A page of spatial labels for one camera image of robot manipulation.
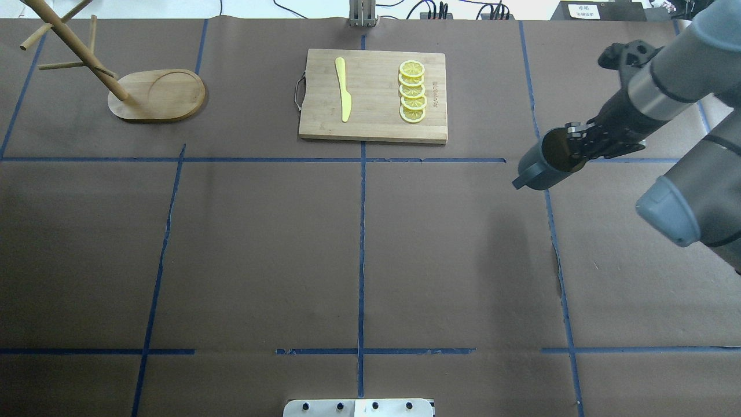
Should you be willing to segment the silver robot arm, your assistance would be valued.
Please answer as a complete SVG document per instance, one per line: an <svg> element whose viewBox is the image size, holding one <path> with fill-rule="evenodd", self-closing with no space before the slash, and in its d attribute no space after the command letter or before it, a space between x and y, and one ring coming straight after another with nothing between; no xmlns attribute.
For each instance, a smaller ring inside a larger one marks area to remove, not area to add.
<svg viewBox="0 0 741 417"><path fill-rule="evenodd" d="M739 2L715 1L663 47L608 46L601 68L620 88L596 116L569 123L556 163L575 172L591 159L645 148L657 130L708 96L731 108L638 199L638 215L680 247L702 243L739 270Z"/></svg>

